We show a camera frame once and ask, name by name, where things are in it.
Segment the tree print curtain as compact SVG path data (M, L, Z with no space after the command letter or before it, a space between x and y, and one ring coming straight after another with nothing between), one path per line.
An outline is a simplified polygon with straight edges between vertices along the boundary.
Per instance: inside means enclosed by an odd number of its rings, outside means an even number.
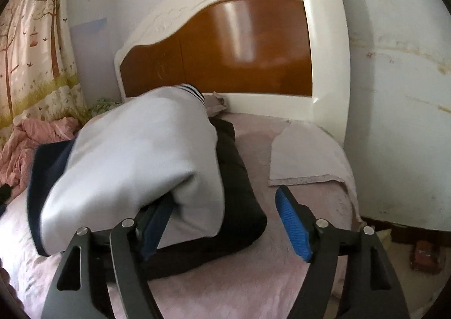
M67 0L9 0L1 13L1 142L27 118L89 117Z

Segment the green floral cloth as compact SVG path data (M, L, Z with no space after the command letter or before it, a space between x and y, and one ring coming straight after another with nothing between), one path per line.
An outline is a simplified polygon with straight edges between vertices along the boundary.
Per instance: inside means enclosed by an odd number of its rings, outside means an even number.
M100 98L94 105L89 108L89 114L91 118L106 113L122 104L121 101L113 100L110 98Z

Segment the white wooden bed headboard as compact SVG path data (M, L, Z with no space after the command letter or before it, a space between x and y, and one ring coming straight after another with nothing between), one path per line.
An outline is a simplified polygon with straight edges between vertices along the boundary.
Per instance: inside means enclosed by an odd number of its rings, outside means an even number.
M189 83L232 113L309 120L343 142L350 53L342 0L164 0L115 55L122 100Z

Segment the pink pillow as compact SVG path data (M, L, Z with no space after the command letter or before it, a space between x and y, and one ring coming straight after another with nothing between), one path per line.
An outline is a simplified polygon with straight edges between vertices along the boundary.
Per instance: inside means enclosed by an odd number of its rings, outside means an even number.
M343 183L354 190L352 171L343 148L311 122L293 121L271 145L269 185Z

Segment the black garment pile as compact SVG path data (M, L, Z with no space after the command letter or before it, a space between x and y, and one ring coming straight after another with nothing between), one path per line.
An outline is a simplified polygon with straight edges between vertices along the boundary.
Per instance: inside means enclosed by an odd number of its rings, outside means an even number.
M216 158L224 192L218 232L157 249L143 262L147 280L179 275L244 250L261 237L267 226L267 216L255 197L235 144L234 126L217 117L209 122L217 134Z

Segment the red object on floor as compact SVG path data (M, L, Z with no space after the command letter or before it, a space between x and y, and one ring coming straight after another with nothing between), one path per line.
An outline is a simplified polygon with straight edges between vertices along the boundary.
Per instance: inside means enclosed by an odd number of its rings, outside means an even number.
M410 255L410 268L414 271L438 275L444 268L446 252L443 247L419 240L415 243Z

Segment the white navy striped sweatshirt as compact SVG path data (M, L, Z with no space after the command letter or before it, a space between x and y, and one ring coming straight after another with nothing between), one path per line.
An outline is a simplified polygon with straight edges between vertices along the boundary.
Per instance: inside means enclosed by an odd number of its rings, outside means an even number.
M203 95L181 84L116 107L73 140L40 145L28 187L37 252L62 252L78 228L110 230L165 194L175 210L162 247L214 235L224 208L216 143Z

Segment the pink quilted comforter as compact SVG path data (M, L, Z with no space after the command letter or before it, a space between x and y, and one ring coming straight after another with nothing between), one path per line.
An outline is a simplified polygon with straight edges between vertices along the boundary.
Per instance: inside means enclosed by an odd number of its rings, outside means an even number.
M14 127L1 149L1 185L12 188L10 200L28 186L34 153L40 145L72 140L82 127L72 117L45 121L28 118Z

